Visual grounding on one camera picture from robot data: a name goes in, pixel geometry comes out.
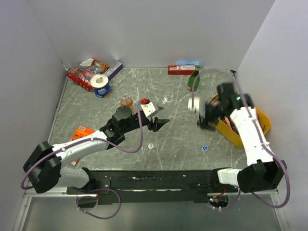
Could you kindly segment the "blue bottle cap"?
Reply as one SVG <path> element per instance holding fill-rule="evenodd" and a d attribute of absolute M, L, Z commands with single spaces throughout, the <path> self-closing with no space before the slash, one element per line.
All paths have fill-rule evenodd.
<path fill-rule="evenodd" d="M 208 147 L 207 147 L 207 146 L 203 146 L 203 147 L 202 147 L 202 150 L 203 150 L 204 152 L 206 152 L 206 151 L 208 151 Z"/>

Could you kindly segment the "clear plastic bottle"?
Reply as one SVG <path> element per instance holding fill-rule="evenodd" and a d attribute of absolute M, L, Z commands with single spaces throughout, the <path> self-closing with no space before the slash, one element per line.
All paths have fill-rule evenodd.
<path fill-rule="evenodd" d="M 173 94 L 167 94 L 164 96 L 164 99 L 162 101 L 162 104 L 171 103 L 174 99 Z"/>

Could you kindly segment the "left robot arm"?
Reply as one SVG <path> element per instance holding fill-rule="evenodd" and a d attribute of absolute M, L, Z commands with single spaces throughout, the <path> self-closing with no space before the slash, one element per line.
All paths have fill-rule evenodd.
<path fill-rule="evenodd" d="M 21 183 L 21 188 L 45 193 L 55 186 L 67 185 L 77 187 L 84 193 L 92 192 L 95 189 L 95 180 L 90 178 L 85 170 L 67 169 L 67 165 L 74 160 L 111 148 L 128 154 L 138 152 L 142 142 L 134 150 L 119 146 L 125 140 L 126 133 L 136 129 L 143 131 L 144 126 L 157 132 L 169 122 L 169 119 L 152 117 L 162 110 L 161 107 L 154 106 L 153 110 L 150 108 L 150 105 L 141 105 L 137 113 L 133 114 L 130 108 L 121 106 L 106 125 L 90 135 L 61 144 L 50 145 L 47 141 L 40 143 L 23 166 L 24 178 L 29 179 L 32 185 L 25 186 Z"/>

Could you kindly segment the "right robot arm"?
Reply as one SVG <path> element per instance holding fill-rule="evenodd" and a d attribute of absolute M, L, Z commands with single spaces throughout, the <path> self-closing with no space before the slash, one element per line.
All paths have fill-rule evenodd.
<path fill-rule="evenodd" d="M 258 121 L 257 111 L 249 94 L 237 93 L 231 82 L 217 86 L 218 104 L 212 105 L 199 97 L 190 100 L 190 110 L 197 112 L 197 125 L 212 129 L 222 117 L 229 117 L 241 138 L 247 159 L 244 169 L 217 168 L 210 180 L 211 188 L 220 192 L 227 185 L 244 193 L 274 190 L 286 170 L 284 161 L 274 159 Z"/>

